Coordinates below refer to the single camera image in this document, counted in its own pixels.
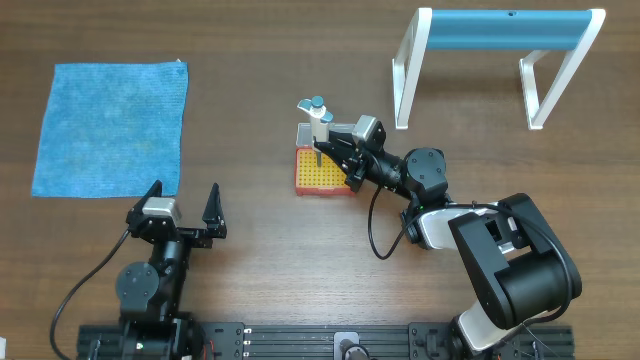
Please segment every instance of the blue bar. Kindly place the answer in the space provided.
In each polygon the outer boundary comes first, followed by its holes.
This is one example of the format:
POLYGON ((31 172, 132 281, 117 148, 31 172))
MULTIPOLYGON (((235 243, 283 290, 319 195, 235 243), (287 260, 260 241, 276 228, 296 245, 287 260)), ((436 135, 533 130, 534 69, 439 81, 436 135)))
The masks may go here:
POLYGON ((573 50, 591 11, 433 10, 427 49, 573 50))

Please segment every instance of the wooden table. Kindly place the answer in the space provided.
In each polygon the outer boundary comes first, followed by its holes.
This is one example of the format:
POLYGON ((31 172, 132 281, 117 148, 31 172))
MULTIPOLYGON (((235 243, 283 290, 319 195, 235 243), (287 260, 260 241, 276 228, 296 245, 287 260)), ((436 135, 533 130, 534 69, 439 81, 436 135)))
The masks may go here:
MULTIPOLYGON (((452 196, 528 193, 578 265, 583 295, 561 323, 581 359, 629 359, 640 316, 640 2, 488 0, 486 8, 605 5, 600 36, 545 129, 527 130, 511 52, 429 52, 409 131, 393 130, 391 58, 418 6, 473 1, 1 1, 0 336, 11 358, 52 358, 51 317, 111 249, 136 199, 30 196, 54 64, 189 64, 178 201, 186 225, 211 184, 229 236, 198 250, 182 309, 250 324, 449 321, 474 293, 458 254, 403 241, 385 262, 366 239, 370 184, 356 197, 297 197, 298 100, 323 95, 340 122, 383 120, 387 150, 443 149, 452 196)), ((561 55, 537 65, 539 87, 561 55)), ((406 202, 383 194, 379 246, 399 231, 406 202)), ((74 354, 80 324, 118 317, 115 277, 148 258, 130 239, 73 298, 57 338, 74 354)))

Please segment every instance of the yellow grid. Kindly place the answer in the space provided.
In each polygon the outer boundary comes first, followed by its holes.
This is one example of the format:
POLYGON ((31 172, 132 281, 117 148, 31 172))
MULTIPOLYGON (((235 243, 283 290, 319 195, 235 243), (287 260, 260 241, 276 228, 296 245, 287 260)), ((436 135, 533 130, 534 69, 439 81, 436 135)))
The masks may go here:
POLYGON ((313 149, 301 149, 297 152, 298 173, 296 186, 299 188, 346 188, 347 175, 340 170, 331 158, 322 154, 322 166, 318 167, 316 152, 313 149))

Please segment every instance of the blue towel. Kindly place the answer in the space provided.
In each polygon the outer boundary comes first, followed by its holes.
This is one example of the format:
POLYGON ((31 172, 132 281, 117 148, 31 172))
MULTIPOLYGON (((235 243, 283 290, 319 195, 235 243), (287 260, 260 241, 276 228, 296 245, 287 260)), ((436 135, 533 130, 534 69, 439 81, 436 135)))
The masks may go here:
POLYGON ((188 81, 183 62, 56 65, 31 194, 175 195, 188 81))

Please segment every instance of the table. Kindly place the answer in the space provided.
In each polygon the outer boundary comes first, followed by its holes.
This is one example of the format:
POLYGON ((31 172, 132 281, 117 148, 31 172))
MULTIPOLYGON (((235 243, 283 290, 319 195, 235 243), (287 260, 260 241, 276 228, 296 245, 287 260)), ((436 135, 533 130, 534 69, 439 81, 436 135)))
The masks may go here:
MULTIPOLYGON (((524 9, 526 1, 488 0, 524 9)), ((387 150, 440 148, 458 201, 529 194, 576 262, 583 295, 561 323, 581 359, 626 359, 640 316, 640 3, 605 6, 607 20, 544 130, 531 132, 518 53, 427 53, 410 131, 393 130, 391 58, 418 1, 0 2, 0 336, 7 356, 52 358, 51 317, 69 289, 111 249, 136 199, 31 198, 53 65, 189 64, 178 201, 186 226, 221 186, 229 236, 192 255, 182 309, 204 321, 248 324, 407 324, 449 321, 474 293, 454 252, 403 241, 385 262, 366 239, 373 186, 356 197, 297 197, 296 109, 322 95, 338 122, 380 118, 387 150)), ((472 1, 429 4, 475 8, 472 1)), ((561 60, 537 65, 548 89, 561 60)), ((406 202, 378 199, 374 232, 388 247, 406 202)), ((57 331, 74 354, 80 324, 118 317, 115 278, 148 258, 127 240, 69 303, 57 331)))

